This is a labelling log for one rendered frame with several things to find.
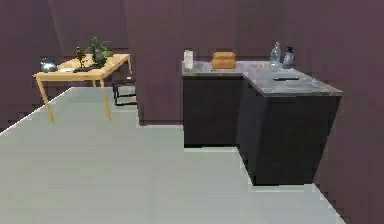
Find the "green house plant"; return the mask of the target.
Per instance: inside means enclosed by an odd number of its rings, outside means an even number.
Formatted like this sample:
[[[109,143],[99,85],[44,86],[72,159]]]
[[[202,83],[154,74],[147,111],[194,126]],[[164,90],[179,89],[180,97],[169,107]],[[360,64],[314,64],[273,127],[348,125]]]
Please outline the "green house plant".
[[[92,61],[97,66],[104,66],[107,59],[104,56],[104,52],[108,50],[105,43],[109,43],[109,40],[102,41],[98,36],[91,38],[91,43],[85,49],[86,53],[89,53],[92,57]]]

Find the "light wooden table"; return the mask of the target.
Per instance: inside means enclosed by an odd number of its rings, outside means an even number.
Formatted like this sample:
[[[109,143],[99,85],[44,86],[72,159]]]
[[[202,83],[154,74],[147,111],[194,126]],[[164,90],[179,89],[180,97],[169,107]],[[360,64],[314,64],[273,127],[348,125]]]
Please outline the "light wooden table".
[[[54,117],[51,111],[51,107],[48,101],[47,94],[45,92],[44,82],[83,82],[91,81],[93,86],[96,86],[96,82],[100,82],[101,92],[103,96],[103,103],[107,119],[111,119],[111,113],[106,96],[105,79],[116,71],[121,65],[127,64],[129,71],[132,71],[131,57],[129,54],[114,54],[112,57],[108,57],[105,65],[100,69],[92,69],[88,72],[58,72],[61,68],[79,68],[80,63],[76,58],[65,61],[57,66],[58,70],[55,72],[38,72],[33,74],[39,88],[41,97],[44,102],[44,108],[47,110],[49,121],[54,122]]]

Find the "white cup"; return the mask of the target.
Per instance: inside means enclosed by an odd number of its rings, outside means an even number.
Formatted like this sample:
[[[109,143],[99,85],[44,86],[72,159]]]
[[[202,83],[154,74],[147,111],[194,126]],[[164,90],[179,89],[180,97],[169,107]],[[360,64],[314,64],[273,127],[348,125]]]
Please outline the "white cup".
[[[193,68],[193,51],[186,49],[184,51],[184,67],[191,70]]]

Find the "clear glass bottle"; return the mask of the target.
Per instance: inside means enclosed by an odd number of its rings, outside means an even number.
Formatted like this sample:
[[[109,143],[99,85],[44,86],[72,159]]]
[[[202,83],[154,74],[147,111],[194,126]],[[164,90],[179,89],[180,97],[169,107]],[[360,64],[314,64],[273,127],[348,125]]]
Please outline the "clear glass bottle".
[[[278,66],[280,63],[280,57],[281,57],[280,43],[276,42],[274,45],[274,48],[271,50],[271,53],[270,53],[270,65]]]

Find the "black kitchen counter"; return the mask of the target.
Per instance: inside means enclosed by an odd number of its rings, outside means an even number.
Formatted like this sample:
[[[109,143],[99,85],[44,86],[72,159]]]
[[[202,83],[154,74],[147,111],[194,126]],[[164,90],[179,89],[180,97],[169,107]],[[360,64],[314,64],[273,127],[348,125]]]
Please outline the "black kitchen counter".
[[[341,90],[267,61],[238,61],[228,70],[196,61],[181,75],[186,147],[236,147],[255,186],[314,182]]]

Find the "brown bread loaf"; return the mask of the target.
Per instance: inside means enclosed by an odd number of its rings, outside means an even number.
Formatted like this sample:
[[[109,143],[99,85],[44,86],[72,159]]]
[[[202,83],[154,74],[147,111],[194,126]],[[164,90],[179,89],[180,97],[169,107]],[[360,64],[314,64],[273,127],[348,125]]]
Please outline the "brown bread loaf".
[[[234,69],[236,55],[233,52],[215,52],[211,64],[214,69]]]

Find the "dark small figurine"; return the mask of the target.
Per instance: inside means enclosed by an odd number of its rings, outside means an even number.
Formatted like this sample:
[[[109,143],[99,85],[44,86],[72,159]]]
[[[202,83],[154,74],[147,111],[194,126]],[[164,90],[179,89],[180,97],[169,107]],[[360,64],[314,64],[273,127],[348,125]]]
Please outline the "dark small figurine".
[[[76,58],[78,59],[81,68],[84,67],[84,61],[83,61],[84,57],[85,57],[85,54],[83,53],[82,49],[78,47],[76,50]]]

